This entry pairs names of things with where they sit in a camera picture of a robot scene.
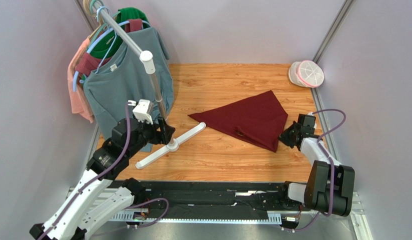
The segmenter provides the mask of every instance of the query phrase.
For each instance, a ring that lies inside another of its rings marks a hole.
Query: maroon fabric
[[[277,151],[278,136],[284,131],[288,117],[272,91],[189,116],[224,134],[273,152]]]
[[[125,32],[130,33],[134,31],[138,31],[142,29],[142,20],[141,19],[129,19],[129,23],[125,26]],[[102,65],[106,64],[110,61],[111,57],[104,59]],[[79,63],[75,67],[76,71],[79,73],[84,74],[86,76],[90,75],[90,72],[96,70],[101,63],[102,59],[92,57],[90,54],[85,52],[82,57],[80,58]]]

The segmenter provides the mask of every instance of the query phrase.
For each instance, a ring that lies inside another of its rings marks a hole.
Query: wood tabletop
[[[315,111],[311,90],[292,84],[289,64],[174,64],[175,102],[169,123],[178,137],[198,124],[188,115],[215,109],[272,90],[288,113],[286,127],[299,114]],[[317,121],[316,134],[321,134]],[[104,139],[101,135],[98,148]],[[155,145],[153,151],[162,147]],[[118,179],[157,181],[306,182],[311,165],[296,148],[279,143],[271,152],[207,127],[174,153],[144,169],[135,164],[148,156],[139,152]]]

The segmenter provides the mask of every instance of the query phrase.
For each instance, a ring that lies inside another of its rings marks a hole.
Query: pink trim
[[[306,84],[307,86],[309,86],[309,87],[311,87],[311,88],[316,88],[316,87],[318,87],[319,85],[312,85],[312,84],[306,82],[306,81],[302,78],[302,76],[300,75],[300,65],[301,65],[303,62],[306,62],[306,61],[307,61],[307,60],[303,60],[303,61],[301,61],[301,62],[299,63],[299,65],[297,66],[296,74],[297,74],[297,76],[299,77],[300,81],[302,81],[304,84]]]

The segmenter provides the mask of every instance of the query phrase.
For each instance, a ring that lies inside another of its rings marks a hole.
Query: white basket
[[[297,61],[290,66],[289,79],[306,88],[316,88],[324,81],[323,70],[313,61]]]

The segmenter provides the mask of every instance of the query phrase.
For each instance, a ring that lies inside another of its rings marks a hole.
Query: white pole connector
[[[152,53],[150,51],[142,51],[141,55],[139,56],[139,59],[144,64],[144,68],[147,74],[155,73],[155,66],[152,59]]]

